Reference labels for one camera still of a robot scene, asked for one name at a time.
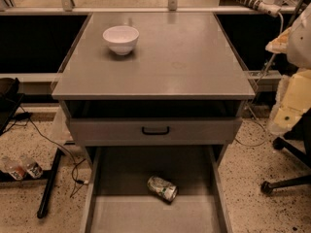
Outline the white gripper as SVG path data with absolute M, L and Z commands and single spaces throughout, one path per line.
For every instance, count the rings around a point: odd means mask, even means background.
M 272 53 L 288 51 L 291 28 L 287 28 L 277 38 L 270 41 L 265 49 Z M 268 131 L 282 136 L 291 131 L 302 116 L 311 108 L 311 70 L 298 70 L 291 77 L 284 75 L 279 81 L 276 103 L 272 107 Z

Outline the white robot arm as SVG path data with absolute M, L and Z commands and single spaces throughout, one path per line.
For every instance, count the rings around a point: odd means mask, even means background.
M 284 53 L 288 62 L 298 68 L 291 77 L 284 75 L 279 81 L 276 104 L 269 116 L 269 132 L 281 136 L 311 108 L 311 5 L 265 49 Z

